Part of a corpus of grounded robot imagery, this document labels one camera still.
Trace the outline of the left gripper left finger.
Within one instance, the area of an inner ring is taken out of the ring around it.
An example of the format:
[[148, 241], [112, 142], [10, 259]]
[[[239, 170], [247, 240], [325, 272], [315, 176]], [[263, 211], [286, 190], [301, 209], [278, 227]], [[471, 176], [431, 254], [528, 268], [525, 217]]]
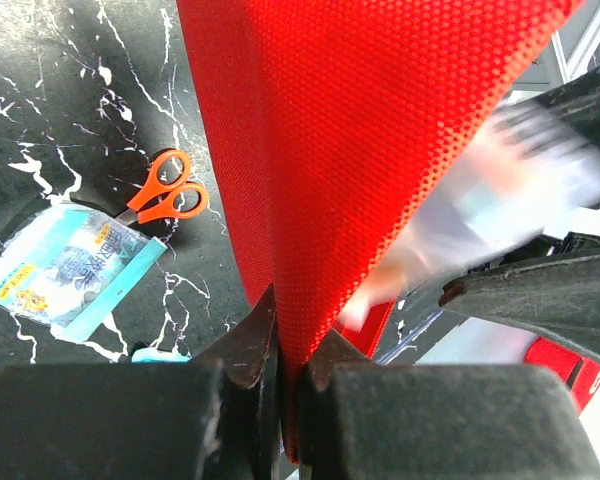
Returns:
[[0, 479], [275, 479], [278, 333], [267, 289], [185, 363], [0, 370]]

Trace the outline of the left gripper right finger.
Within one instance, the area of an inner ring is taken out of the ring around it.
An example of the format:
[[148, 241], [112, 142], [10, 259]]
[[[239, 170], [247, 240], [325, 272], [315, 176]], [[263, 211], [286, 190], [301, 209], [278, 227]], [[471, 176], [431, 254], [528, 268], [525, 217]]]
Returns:
[[330, 332], [297, 412], [304, 479], [600, 479], [570, 394], [541, 367], [380, 366]]

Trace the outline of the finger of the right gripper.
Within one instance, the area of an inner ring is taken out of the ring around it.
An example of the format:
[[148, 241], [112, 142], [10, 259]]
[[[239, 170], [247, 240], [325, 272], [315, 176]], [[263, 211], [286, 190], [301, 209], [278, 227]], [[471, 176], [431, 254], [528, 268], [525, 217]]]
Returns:
[[600, 364], [600, 248], [465, 275], [439, 306], [532, 332]]
[[600, 148], [600, 66], [534, 101]]

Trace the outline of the bandage packet bundle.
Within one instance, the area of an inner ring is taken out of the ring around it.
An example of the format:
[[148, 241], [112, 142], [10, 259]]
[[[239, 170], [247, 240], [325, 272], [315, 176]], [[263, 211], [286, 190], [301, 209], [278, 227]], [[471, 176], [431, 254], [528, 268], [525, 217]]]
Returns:
[[536, 102], [496, 109], [400, 229], [338, 315], [360, 331], [373, 307], [512, 251], [600, 200], [600, 148]]

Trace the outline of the red first aid pouch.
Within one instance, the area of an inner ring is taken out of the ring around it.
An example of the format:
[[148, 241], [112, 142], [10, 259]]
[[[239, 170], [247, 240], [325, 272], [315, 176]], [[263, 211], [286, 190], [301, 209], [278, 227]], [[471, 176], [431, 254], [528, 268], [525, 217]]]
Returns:
[[282, 435], [312, 354], [575, 1], [181, 1], [246, 297], [272, 289]]

